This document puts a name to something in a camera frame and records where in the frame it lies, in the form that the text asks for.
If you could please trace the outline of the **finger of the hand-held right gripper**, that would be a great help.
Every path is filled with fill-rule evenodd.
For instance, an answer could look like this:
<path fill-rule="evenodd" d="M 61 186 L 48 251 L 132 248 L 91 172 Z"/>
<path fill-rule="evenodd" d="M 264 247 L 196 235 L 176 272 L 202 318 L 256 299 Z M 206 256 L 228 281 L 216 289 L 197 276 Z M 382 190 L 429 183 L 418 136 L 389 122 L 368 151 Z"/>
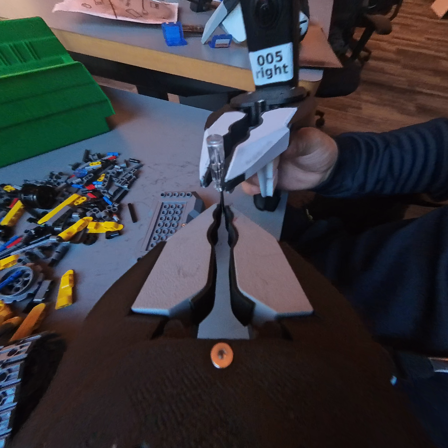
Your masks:
<path fill-rule="evenodd" d="M 201 186 L 207 187 L 210 183 L 213 183 L 210 172 L 210 159 L 206 144 L 207 136 L 211 134 L 219 134 L 224 138 L 225 177 L 236 145 L 238 143 L 242 143 L 249 137 L 250 130 L 256 126 L 259 126 L 253 126 L 251 122 L 251 113 L 247 111 L 225 110 L 219 111 L 219 113 L 214 116 L 209 116 L 209 123 L 206 124 L 203 134 L 202 148 L 199 159 L 199 181 Z"/>
<path fill-rule="evenodd" d="M 274 192 L 273 161 L 288 148 L 290 122 L 297 111 L 298 107 L 287 107 L 262 114 L 261 124 L 250 130 L 249 137 L 234 149 L 223 181 L 225 191 L 257 174 L 260 192 Z"/>

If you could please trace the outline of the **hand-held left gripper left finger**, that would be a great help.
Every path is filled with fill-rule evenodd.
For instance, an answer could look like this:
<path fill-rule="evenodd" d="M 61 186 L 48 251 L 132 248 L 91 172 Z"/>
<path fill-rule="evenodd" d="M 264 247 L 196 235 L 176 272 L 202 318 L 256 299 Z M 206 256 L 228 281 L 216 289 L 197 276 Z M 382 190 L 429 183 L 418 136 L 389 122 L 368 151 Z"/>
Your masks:
<path fill-rule="evenodd" d="M 215 302 L 216 251 L 222 208 L 214 204 L 164 245 L 131 306 L 137 314 L 199 325 Z"/>

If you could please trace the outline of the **clear-handled screwdriver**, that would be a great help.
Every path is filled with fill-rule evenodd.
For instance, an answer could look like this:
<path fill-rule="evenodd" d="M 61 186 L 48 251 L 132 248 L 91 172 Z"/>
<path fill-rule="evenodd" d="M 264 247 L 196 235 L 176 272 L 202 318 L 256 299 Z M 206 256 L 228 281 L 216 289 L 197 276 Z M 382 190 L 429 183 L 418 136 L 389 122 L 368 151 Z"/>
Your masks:
<path fill-rule="evenodd" d="M 222 186 L 225 169 L 224 138 L 219 134 L 211 134 L 206 138 L 206 146 L 210 159 L 210 172 L 214 188 L 220 194 L 220 207 L 226 223 L 226 210 L 224 204 L 224 190 Z"/>

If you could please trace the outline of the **grey studded battery box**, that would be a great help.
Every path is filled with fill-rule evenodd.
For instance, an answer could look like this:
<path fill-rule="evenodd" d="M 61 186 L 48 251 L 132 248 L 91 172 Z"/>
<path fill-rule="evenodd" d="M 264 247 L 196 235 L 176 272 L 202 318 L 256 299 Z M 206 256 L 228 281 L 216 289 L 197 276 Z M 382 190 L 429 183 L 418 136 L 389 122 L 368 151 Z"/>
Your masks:
<path fill-rule="evenodd" d="M 140 254 L 145 255 L 205 210 L 205 203 L 195 191 L 165 191 L 155 199 L 150 211 L 150 223 Z"/>

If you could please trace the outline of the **person's right forearm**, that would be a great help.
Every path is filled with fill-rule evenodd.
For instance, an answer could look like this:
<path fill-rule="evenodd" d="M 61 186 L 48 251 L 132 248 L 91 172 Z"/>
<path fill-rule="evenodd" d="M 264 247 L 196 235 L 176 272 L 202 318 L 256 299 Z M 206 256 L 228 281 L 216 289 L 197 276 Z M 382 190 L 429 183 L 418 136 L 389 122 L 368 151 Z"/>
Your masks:
<path fill-rule="evenodd" d="M 343 133 L 335 142 L 336 163 L 314 192 L 331 198 L 422 193 L 447 200 L 447 118 L 383 133 Z"/>

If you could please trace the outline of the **person's right hand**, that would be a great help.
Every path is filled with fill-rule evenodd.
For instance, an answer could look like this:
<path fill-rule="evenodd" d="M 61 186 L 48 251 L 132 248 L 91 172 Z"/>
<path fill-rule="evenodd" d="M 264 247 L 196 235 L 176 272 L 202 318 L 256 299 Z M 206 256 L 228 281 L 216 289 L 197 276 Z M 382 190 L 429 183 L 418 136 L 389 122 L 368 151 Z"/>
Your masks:
<path fill-rule="evenodd" d="M 310 191 L 324 182 L 338 158 L 334 138 L 314 127 L 294 130 L 286 151 L 273 161 L 273 187 Z"/>

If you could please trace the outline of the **white wedge-shaped object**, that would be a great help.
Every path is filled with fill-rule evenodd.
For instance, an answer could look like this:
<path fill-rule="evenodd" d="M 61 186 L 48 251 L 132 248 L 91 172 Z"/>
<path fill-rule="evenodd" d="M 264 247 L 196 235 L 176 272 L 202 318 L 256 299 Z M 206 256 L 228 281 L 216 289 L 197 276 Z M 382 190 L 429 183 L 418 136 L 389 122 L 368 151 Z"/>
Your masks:
<path fill-rule="evenodd" d="M 239 0 L 223 0 L 220 2 L 204 26 L 201 37 L 202 44 L 206 43 L 218 27 L 226 34 L 232 35 L 232 39 L 235 42 L 242 43 L 246 41 L 242 7 Z"/>

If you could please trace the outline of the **brown cardboard sheet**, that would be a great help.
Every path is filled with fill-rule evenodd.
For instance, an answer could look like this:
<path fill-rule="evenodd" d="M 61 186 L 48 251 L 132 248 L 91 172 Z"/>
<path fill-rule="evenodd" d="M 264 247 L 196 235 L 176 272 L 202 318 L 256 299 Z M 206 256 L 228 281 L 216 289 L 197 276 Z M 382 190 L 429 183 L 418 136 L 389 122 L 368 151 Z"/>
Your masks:
<path fill-rule="evenodd" d="M 320 25 L 312 21 L 300 43 L 299 66 L 315 69 L 340 69 L 343 67 Z"/>

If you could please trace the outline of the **black office chair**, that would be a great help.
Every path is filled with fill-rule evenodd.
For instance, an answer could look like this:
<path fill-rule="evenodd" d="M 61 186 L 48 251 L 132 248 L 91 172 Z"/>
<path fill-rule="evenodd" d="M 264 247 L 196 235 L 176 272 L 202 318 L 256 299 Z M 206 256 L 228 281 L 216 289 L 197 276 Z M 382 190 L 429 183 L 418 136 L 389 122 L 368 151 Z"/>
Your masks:
<path fill-rule="evenodd" d="M 361 70 L 371 57 L 367 42 L 374 33 L 388 35 L 402 0 L 334 1 L 328 42 L 341 68 L 327 68 L 316 98 L 335 98 L 354 93 L 360 85 Z"/>

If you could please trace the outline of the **blue box-shaped brick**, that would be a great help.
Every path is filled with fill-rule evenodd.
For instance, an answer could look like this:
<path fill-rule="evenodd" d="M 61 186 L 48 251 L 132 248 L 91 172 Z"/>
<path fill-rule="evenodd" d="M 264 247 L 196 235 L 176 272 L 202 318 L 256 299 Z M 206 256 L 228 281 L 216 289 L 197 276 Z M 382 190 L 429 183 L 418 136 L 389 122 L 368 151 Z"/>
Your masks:
<path fill-rule="evenodd" d="M 180 21 L 162 23 L 161 29 L 167 46 L 180 47 L 187 45 L 187 41 L 184 38 L 184 32 Z"/>

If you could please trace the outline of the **printed paper sheet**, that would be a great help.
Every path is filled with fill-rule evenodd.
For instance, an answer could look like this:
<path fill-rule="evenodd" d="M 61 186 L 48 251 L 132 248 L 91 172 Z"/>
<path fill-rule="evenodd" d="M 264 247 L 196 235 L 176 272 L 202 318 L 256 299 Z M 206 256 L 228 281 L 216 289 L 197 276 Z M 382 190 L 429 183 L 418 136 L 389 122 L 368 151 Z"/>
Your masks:
<path fill-rule="evenodd" d="M 177 22 L 177 2 L 157 0 L 65 0 L 52 12 L 87 14 L 99 18 L 150 25 Z"/>

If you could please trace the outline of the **black ribbed tyre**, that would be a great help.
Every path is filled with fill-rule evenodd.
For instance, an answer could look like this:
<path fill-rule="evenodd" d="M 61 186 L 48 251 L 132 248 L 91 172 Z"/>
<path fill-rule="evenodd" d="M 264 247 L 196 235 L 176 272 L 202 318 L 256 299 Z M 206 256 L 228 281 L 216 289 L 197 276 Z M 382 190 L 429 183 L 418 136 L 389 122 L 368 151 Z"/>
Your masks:
<path fill-rule="evenodd" d="M 24 183 L 18 193 L 18 198 L 25 207 L 50 210 L 58 195 L 59 192 L 52 185 Z"/>

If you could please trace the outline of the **grey sprocket wheel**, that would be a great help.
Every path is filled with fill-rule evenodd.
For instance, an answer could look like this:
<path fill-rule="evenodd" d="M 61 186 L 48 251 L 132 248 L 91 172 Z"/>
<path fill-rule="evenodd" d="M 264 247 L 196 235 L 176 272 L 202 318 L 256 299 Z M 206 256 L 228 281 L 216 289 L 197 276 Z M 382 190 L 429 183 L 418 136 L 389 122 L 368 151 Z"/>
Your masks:
<path fill-rule="evenodd" d="M 35 298 L 44 275 L 39 267 L 15 265 L 0 272 L 0 299 L 12 304 Z"/>

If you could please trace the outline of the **green plastic bin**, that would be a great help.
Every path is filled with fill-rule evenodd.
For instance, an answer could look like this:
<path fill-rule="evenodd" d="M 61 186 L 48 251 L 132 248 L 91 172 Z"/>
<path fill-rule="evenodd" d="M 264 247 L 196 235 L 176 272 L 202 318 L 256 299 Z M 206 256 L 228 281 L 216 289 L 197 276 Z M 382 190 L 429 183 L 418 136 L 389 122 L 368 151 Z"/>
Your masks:
<path fill-rule="evenodd" d="M 40 17 L 0 23 L 0 166 L 109 131 L 115 111 Z"/>

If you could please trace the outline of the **yellow long beam frame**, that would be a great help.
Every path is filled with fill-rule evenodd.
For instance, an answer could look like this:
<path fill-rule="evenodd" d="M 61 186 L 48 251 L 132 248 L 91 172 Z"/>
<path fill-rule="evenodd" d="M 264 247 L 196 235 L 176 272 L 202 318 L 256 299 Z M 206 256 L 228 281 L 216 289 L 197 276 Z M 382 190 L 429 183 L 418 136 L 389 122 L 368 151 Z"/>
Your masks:
<path fill-rule="evenodd" d="M 8 304 L 0 301 L 0 331 L 1 333 L 15 331 L 23 322 Z"/>

